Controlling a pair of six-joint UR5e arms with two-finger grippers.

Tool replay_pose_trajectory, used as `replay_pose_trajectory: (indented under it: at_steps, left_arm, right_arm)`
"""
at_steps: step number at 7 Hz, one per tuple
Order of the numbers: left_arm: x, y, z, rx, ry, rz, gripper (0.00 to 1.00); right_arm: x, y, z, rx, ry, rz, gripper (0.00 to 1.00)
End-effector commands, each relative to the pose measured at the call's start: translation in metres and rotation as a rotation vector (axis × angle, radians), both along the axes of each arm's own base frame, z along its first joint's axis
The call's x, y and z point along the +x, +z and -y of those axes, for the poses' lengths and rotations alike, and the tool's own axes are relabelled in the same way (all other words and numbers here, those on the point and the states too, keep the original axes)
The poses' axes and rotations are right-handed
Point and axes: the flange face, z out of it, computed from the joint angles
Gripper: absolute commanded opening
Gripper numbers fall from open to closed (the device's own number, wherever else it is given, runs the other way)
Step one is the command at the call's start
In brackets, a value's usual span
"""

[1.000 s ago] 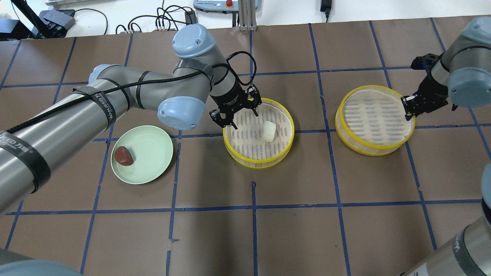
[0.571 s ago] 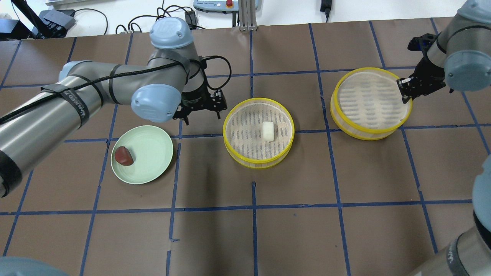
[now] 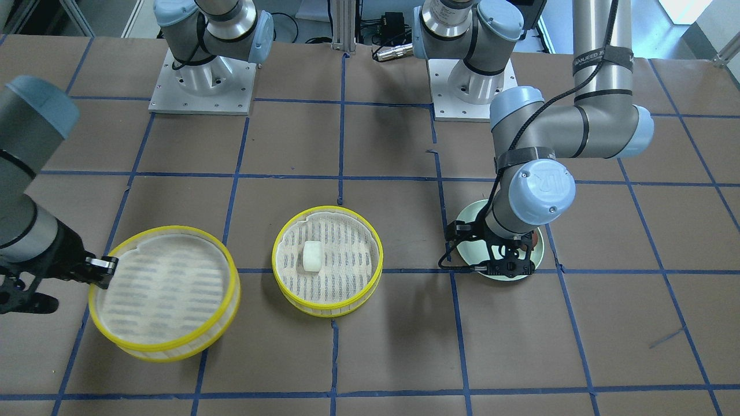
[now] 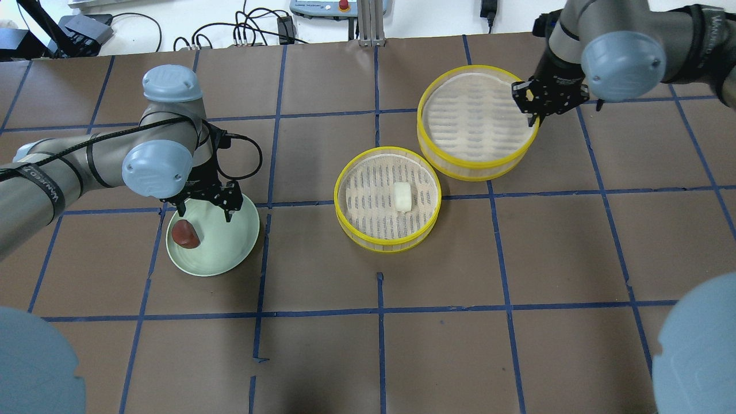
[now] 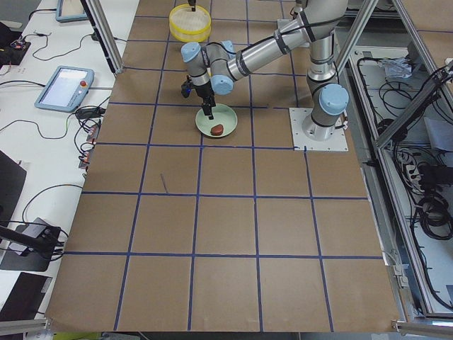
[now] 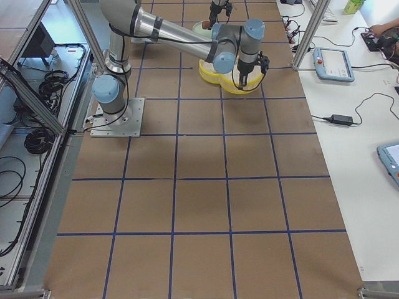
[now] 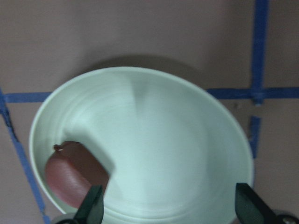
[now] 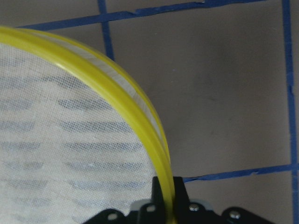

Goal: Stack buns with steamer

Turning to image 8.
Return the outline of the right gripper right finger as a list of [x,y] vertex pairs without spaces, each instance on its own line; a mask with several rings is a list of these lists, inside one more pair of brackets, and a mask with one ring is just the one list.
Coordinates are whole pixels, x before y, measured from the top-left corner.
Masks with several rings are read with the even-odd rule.
[[173,177],[175,186],[174,217],[178,224],[209,224],[211,206],[201,199],[189,198],[182,177]]

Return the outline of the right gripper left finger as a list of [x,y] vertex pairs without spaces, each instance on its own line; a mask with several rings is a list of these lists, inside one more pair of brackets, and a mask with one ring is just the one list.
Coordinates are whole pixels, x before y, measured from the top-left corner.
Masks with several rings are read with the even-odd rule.
[[138,224],[164,224],[165,205],[158,177],[153,177],[151,198],[144,202],[137,216]]

